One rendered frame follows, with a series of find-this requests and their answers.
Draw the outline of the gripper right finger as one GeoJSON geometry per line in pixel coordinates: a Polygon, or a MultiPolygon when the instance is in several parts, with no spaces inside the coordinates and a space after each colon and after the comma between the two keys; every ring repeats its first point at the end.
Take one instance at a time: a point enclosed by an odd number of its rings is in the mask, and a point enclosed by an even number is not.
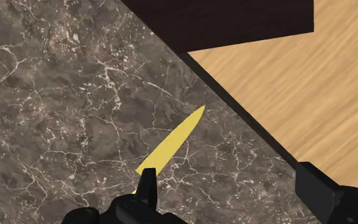
{"type": "Polygon", "coordinates": [[[358,188],[339,185],[310,162],[296,164],[295,192],[322,224],[358,224],[358,188]]]}

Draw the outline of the yellow knife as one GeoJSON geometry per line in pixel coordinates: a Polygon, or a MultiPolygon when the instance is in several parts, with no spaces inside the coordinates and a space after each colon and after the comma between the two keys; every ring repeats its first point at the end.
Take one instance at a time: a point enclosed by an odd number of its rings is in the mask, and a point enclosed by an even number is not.
{"type": "Polygon", "coordinates": [[[171,131],[170,134],[144,159],[138,168],[136,168],[136,173],[142,174],[144,169],[155,168],[156,175],[158,175],[199,123],[204,110],[205,106],[196,109],[173,131],[171,131]]]}

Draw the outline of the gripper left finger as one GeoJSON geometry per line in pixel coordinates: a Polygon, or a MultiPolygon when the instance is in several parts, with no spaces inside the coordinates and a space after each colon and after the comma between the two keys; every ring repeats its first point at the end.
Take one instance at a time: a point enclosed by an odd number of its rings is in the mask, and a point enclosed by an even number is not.
{"type": "Polygon", "coordinates": [[[104,213],[94,207],[80,207],[68,212],[61,224],[188,224],[173,213],[156,210],[156,169],[146,168],[135,193],[116,197],[104,213]]]}

